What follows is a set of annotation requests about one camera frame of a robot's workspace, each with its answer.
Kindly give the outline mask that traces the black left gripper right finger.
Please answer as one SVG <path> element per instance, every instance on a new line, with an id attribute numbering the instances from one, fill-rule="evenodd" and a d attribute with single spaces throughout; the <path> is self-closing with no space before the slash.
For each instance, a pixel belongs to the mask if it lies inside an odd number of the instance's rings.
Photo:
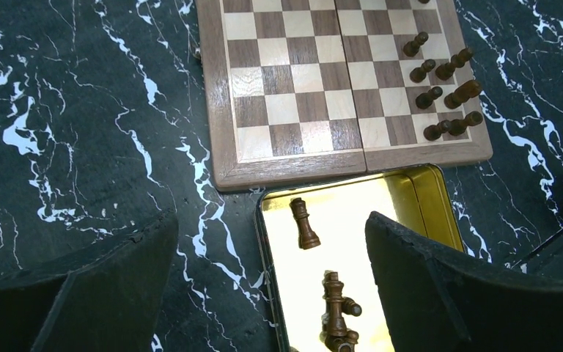
<path id="1" fill-rule="evenodd" d="M 396 351 L 563 351 L 563 280 L 476 259 L 378 212 L 364 234 Z"/>

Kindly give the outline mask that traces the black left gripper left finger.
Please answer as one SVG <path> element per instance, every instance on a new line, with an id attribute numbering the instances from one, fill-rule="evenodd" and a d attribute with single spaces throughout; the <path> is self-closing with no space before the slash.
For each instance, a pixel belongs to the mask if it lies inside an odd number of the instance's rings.
<path id="1" fill-rule="evenodd" d="M 0 351 L 149 351 L 177 248 L 169 212 L 0 279 Z"/>

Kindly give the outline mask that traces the dark tall piece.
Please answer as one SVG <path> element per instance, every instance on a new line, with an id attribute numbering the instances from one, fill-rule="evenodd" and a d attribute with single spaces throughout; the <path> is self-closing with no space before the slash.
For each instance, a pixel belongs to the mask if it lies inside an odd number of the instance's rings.
<path id="1" fill-rule="evenodd" d="M 426 92 L 423 92 L 416 97 L 416 107 L 418 109 L 428 109 L 436 99 L 442 96 L 442 94 L 443 90 L 441 87 L 430 88 Z"/>

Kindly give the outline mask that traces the dark queen piece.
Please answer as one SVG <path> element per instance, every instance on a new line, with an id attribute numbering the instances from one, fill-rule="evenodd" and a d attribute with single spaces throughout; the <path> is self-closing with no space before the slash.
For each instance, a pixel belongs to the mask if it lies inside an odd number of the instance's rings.
<path id="1" fill-rule="evenodd" d="M 321 244 L 320 238 L 309 223 L 306 202 L 300 197 L 294 198 L 290 202 L 290 208 L 298 227 L 299 248 L 307 250 L 319 246 Z"/>

